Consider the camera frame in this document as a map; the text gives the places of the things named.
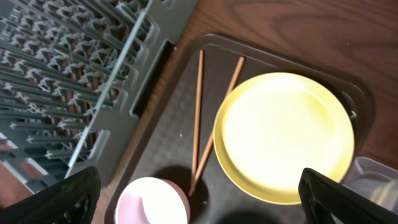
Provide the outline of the wooden chopstick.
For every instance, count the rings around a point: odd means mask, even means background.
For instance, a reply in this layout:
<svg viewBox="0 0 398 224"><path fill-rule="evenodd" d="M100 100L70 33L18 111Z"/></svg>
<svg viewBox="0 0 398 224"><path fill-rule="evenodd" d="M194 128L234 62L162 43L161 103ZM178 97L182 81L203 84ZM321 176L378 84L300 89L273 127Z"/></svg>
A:
<svg viewBox="0 0 398 224"><path fill-rule="evenodd" d="M212 132L210 134L209 140L208 140L208 142L206 144L204 153L203 153L203 155L201 157L199 166L198 166L198 168L196 169L196 171L194 173L195 175L193 177L193 181L192 181L192 184L190 186L190 190L188 192L189 196L192 196L193 193L195 192L197 183L198 183L198 181L199 181L199 179L200 179L200 177L201 177L201 175L202 175L202 173L203 173L203 171L205 169L207 160L208 160L208 158L209 158L209 156L211 154L211 149L213 148L213 142L214 142L214 138L215 138L215 133L216 133L217 129L220 129L220 127L221 127L221 123L222 123L221 122L221 108L223 107L224 102L227 99L228 95L233 91L233 89L234 89L234 87L236 85L236 82L237 82L237 80L239 78L239 75L241 73L242 67L244 65L244 61L245 61L245 58L244 57L240 57L238 62L237 62L237 65L236 65L236 68L234 70L232 79L231 79L231 81L229 83L229 87L227 89L226 95L224 97L224 100L223 100L222 104L220 105L220 108L219 108L218 112L217 112L217 115L216 115L216 118L215 118L215 121L214 121L214 124L213 124L213 129L212 129Z"/></svg>
<svg viewBox="0 0 398 224"><path fill-rule="evenodd" d="M204 66L204 51L199 51L198 73L197 73L197 92L195 101L195 124L193 132L193 156L192 156L192 171L191 171L191 187L195 182L195 173L198 167L198 147L200 135L200 115L201 115L201 92L203 84L203 66Z"/></svg>

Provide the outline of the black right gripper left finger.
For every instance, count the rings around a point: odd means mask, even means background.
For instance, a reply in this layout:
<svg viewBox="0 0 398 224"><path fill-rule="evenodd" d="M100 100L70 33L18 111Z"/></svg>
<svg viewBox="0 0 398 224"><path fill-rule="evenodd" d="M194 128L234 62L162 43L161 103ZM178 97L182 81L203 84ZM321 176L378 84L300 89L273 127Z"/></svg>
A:
<svg viewBox="0 0 398 224"><path fill-rule="evenodd" d="M1 210L1 223L91 223L101 181L94 166Z"/></svg>

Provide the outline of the clear plastic bin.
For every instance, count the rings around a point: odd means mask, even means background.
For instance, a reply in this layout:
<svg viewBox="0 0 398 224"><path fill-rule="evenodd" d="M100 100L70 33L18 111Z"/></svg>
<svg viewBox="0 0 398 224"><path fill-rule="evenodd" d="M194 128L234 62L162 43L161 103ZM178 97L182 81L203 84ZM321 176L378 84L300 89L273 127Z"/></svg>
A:
<svg viewBox="0 0 398 224"><path fill-rule="evenodd" d="M368 157L357 157L342 184L397 214L397 170Z"/></svg>

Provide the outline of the grey dish rack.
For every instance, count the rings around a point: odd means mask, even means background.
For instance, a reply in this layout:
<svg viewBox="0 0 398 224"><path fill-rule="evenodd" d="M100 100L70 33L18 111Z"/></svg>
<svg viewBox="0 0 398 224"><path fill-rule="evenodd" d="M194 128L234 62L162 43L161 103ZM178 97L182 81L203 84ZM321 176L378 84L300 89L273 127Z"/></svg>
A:
<svg viewBox="0 0 398 224"><path fill-rule="evenodd" d="M33 193L89 167L108 185L193 0L1 2L1 163Z"/></svg>

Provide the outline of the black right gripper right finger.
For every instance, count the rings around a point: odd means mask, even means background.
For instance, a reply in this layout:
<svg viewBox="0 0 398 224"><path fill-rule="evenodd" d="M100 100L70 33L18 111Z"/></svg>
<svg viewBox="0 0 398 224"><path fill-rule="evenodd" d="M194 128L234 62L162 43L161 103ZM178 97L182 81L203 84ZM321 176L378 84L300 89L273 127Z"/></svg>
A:
<svg viewBox="0 0 398 224"><path fill-rule="evenodd" d="M397 215L323 174L305 168L298 186L308 223L397 224Z"/></svg>

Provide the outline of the dark brown tray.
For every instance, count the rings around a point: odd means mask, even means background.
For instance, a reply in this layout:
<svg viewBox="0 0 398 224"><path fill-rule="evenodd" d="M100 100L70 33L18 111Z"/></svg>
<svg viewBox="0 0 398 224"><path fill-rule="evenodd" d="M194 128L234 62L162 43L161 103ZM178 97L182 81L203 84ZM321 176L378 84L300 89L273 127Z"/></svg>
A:
<svg viewBox="0 0 398 224"><path fill-rule="evenodd" d="M374 98L358 78L337 70L322 70L229 37L205 34L193 40L150 117L134 152L110 197L103 222L113 223L118 198L140 177L171 180L184 192L190 187L196 79L199 52L205 53L205 110L200 142L205 144L238 58L244 57L238 78L243 82L269 72L292 72L326 86L342 102L353 124L355 148L360 150L374 121ZM273 205L239 190L211 156L197 192L190 200L193 223L304 223L299 205Z"/></svg>

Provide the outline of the yellow plastic plate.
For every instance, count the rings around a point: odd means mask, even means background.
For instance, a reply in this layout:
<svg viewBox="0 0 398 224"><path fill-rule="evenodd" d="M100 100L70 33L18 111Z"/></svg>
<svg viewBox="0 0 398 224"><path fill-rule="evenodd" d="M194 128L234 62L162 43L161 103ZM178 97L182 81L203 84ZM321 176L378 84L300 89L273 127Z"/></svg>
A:
<svg viewBox="0 0 398 224"><path fill-rule="evenodd" d="M214 138L220 166L238 188L265 202L299 204L305 168L339 182L353 158L345 107L301 75L274 72L246 80L225 100L221 122Z"/></svg>

